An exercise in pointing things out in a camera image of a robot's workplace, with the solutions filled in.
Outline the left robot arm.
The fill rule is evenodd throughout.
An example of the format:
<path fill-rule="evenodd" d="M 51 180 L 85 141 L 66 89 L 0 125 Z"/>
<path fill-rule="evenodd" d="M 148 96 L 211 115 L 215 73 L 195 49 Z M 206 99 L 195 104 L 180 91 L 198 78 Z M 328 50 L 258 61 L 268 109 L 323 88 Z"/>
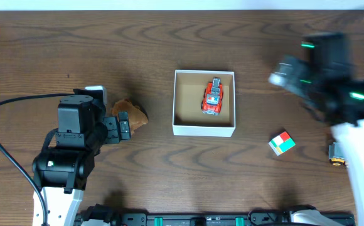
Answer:
<path fill-rule="evenodd" d="M 58 127 L 46 136 L 41 153 L 33 161 L 39 192 L 34 201 L 33 225 L 120 225 L 122 218 L 103 205 L 82 214 L 87 178 L 103 145 L 131 138 L 128 113 L 106 114 L 107 93 L 101 85 L 75 89 L 58 105 Z"/>

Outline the grey yellow toy car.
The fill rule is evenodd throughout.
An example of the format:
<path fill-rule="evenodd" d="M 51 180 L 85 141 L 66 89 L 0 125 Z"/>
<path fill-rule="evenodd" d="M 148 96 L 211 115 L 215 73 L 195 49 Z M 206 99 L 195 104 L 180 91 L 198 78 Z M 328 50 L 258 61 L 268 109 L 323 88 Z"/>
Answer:
<path fill-rule="evenodd" d="M 333 166 L 345 166 L 346 160 L 341 153 L 341 149 L 337 142 L 333 142 L 328 148 L 328 159 Z"/>

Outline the red toy fire truck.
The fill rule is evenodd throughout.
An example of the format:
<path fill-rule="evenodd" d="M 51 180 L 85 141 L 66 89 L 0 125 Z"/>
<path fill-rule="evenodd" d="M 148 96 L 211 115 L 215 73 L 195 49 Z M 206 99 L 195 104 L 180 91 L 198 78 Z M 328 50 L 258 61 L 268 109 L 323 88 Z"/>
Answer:
<path fill-rule="evenodd" d="M 204 114 L 217 116 L 222 109 L 223 86 L 220 78 L 214 77 L 212 82 L 208 82 L 201 102 L 201 110 Z"/>

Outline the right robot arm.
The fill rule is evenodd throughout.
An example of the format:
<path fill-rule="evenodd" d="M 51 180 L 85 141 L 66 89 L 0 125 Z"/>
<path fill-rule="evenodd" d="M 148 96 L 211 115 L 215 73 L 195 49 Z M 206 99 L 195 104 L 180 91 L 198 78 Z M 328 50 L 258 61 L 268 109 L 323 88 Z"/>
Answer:
<path fill-rule="evenodd" d="M 307 60 L 285 56 L 269 82 L 301 97 L 305 109 L 329 125 L 349 164 L 358 222 L 364 224 L 364 80 L 354 77 L 343 33 L 307 35 L 301 46 Z"/>

